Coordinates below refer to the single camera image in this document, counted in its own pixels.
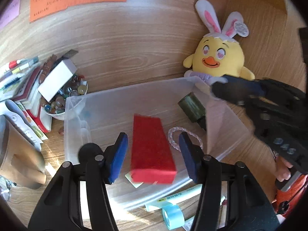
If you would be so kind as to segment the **person's hand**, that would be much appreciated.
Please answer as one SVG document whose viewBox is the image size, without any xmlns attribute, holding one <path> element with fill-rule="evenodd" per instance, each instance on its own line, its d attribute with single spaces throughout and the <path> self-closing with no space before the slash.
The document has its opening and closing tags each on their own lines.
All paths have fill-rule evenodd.
<svg viewBox="0 0 308 231">
<path fill-rule="evenodd" d="M 283 157 L 276 158 L 275 164 L 275 177 L 279 182 L 288 180 L 291 177 L 290 169 L 293 167 L 291 163 L 285 160 Z"/>
</svg>

